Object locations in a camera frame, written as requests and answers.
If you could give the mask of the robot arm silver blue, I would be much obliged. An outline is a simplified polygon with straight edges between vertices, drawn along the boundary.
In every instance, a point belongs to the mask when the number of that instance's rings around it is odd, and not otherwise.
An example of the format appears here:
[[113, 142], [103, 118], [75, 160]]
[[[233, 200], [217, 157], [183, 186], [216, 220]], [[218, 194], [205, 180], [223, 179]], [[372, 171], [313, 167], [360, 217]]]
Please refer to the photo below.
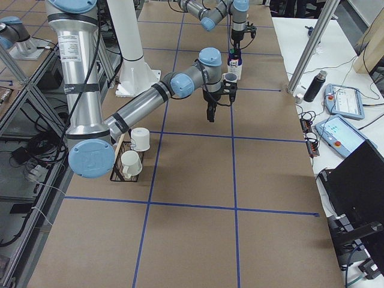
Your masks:
[[206, 31], [213, 30], [224, 18], [229, 16], [232, 24], [230, 39], [232, 48], [230, 53], [235, 59], [241, 57], [241, 50], [247, 48], [255, 39], [257, 28], [247, 20], [249, 1], [217, 1], [214, 8], [210, 9], [197, 1], [176, 1], [179, 10], [173, 9], [168, 1], [169, 7], [179, 13], [189, 13], [200, 21]]
[[221, 55], [213, 47], [202, 49], [194, 64], [183, 72], [157, 76], [143, 60], [133, 3], [109, 2], [110, 15], [124, 62], [133, 64], [132, 83], [141, 93], [117, 112], [104, 118], [95, 61], [101, 43], [100, 5], [97, 1], [46, 1], [47, 19], [58, 37], [69, 118], [64, 139], [72, 171], [84, 178], [98, 178], [115, 164], [113, 143], [133, 125], [166, 103], [202, 89], [213, 120], [220, 97], [234, 102], [236, 77], [221, 72]]

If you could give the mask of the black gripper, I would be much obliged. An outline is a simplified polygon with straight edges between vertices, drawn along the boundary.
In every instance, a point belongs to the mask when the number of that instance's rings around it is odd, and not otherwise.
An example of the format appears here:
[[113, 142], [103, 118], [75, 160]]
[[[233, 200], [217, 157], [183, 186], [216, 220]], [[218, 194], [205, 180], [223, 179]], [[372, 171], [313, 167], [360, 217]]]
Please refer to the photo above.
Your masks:
[[249, 33], [251, 40], [248, 45], [250, 45], [256, 37], [257, 27], [250, 22], [232, 22], [232, 27], [230, 30], [230, 39], [233, 44], [233, 53], [240, 54], [240, 44], [244, 39], [244, 35]]
[[220, 103], [219, 100], [223, 95], [229, 96], [230, 106], [235, 102], [238, 85], [235, 82], [226, 80], [218, 82], [220, 86], [216, 91], [213, 91], [214, 85], [207, 83], [203, 84], [203, 98], [207, 102], [206, 117], [209, 122], [215, 122], [215, 112], [217, 105], [226, 106], [227, 104]]

